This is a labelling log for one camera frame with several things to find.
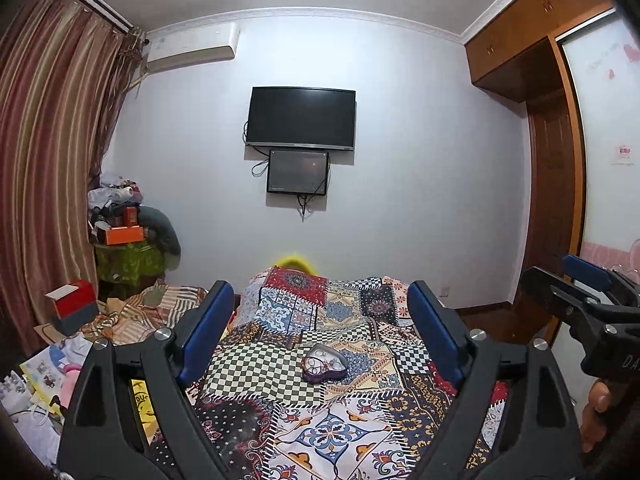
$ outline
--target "white wall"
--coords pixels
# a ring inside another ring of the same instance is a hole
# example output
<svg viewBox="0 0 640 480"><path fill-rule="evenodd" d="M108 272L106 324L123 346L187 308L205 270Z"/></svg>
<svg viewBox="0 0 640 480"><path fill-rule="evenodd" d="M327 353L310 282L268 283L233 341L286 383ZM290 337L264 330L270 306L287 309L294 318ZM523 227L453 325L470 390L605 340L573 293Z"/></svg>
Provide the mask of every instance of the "white wall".
<svg viewBox="0 0 640 480"><path fill-rule="evenodd" d="M527 113L527 105L510 105L521 117L522 128L522 151L524 152L524 163L522 165L523 172L523 190L520 200L520 237L518 239L518 250L516 252L516 260L513 267L513 276L511 278L511 290L507 297L507 301L513 303L518 291L520 283L520 275L522 273L522 264L524 262L524 251L527 248L527 234L529 233L529 213L531 208L531 139L529 132L529 115Z"/></svg>
<svg viewBox="0 0 640 480"><path fill-rule="evenodd" d="M240 26L235 60L133 90L107 157L174 224L183 254L169 281L239 290L298 253L329 278L449 285L453 307L511 299L529 139L516 112L470 84L464 48L339 18ZM277 85L356 91L355 152L332 154L328 195L305 222L295 198L252 177L260 157L242 143L252 87Z"/></svg>

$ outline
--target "striped curtain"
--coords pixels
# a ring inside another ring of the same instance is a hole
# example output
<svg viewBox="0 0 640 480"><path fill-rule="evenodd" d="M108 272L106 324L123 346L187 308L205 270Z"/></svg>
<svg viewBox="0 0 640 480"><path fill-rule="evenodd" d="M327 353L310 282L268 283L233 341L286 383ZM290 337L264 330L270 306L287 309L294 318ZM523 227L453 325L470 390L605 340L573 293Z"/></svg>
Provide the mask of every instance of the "striped curtain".
<svg viewBox="0 0 640 480"><path fill-rule="evenodd" d="M86 193L130 82L124 43L79 0L27 0L0 40L0 316L27 355L53 315L45 293L97 290Z"/></svg>

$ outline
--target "metal screw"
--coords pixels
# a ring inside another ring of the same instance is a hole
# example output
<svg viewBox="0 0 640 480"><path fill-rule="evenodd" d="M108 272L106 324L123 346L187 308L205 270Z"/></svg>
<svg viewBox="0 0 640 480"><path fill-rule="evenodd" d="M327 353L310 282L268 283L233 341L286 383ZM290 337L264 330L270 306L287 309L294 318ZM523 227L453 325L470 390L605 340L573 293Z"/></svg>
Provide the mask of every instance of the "metal screw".
<svg viewBox="0 0 640 480"><path fill-rule="evenodd" d="M94 348L96 350L104 350L105 348L107 348L107 345L109 344L109 341L107 341L105 338L103 337L99 337L98 339L96 339L94 341Z"/></svg>
<svg viewBox="0 0 640 480"><path fill-rule="evenodd" d="M154 332L154 337L158 341L165 341L171 337L171 329L167 326L163 326Z"/></svg>
<svg viewBox="0 0 640 480"><path fill-rule="evenodd" d="M486 339L486 332L481 328L472 328L469 335L474 341L484 341Z"/></svg>
<svg viewBox="0 0 640 480"><path fill-rule="evenodd" d="M538 350L546 350L547 348L549 348L549 343L547 343L541 337L537 337L533 340L533 346L535 346L535 348L537 348Z"/></svg>

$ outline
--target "floor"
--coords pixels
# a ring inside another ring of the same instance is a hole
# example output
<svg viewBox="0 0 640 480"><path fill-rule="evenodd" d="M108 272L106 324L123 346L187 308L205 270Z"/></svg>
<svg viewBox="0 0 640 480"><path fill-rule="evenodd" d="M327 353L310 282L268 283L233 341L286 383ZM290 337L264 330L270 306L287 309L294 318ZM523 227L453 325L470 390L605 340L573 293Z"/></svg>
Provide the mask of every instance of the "floor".
<svg viewBox="0 0 640 480"><path fill-rule="evenodd" d="M463 308L458 313L469 329L481 328L495 341L511 342L513 334L510 332L515 322L511 303L497 303L477 309Z"/></svg>

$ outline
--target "person's hand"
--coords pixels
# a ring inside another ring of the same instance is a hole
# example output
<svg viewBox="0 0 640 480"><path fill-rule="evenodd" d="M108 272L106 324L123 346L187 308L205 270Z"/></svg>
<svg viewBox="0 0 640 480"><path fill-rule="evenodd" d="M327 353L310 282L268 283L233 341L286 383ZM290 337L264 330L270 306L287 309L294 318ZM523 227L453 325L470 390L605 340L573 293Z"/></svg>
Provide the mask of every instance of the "person's hand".
<svg viewBox="0 0 640 480"><path fill-rule="evenodd" d="M580 427L580 440L582 451L588 453L607 434L607 427L598 416L606 412L611 405L611 391L601 382L593 383L589 391L589 402L582 410L582 425Z"/></svg>

